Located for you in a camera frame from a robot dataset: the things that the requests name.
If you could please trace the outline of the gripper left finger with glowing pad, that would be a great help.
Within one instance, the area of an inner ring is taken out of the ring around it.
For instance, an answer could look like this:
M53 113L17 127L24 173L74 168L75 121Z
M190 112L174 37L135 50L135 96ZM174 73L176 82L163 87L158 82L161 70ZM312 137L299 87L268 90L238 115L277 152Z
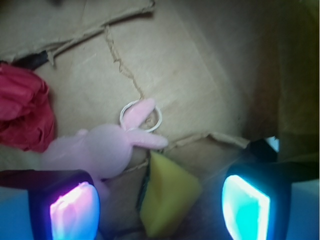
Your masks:
M84 170L0 173L2 240L94 240L100 197Z

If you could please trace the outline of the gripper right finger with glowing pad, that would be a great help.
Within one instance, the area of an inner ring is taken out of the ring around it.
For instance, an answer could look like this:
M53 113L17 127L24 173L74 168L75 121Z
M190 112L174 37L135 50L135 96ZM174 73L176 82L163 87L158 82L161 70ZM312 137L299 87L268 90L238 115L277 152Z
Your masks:
M221 204L234 240L318 240L319 163L234 164L223 182Z

